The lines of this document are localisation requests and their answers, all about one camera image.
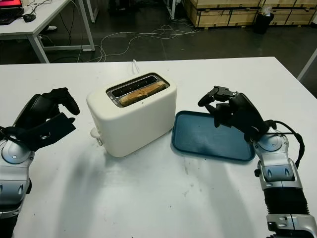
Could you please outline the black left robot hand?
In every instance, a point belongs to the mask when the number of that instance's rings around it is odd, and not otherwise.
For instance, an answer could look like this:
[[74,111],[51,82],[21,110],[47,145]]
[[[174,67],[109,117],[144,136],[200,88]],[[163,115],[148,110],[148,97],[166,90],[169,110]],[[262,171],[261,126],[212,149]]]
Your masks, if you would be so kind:
[[18,115],[14,126],[22,129],[39,126],[60,114],[59,105],[66,107],[75,116],[80,113],[68,89],[57,88],[48,93],[34,95]]

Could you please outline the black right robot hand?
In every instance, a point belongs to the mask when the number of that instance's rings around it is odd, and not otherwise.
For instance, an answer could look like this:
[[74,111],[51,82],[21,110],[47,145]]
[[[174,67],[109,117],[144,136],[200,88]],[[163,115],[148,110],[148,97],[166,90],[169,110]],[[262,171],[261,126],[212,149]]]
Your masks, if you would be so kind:
[[234,127],[244,133],[247,142],[259,141],[269,130],[252,102],[243,93],[214,86],[198,102],[214,118],[214,126]]

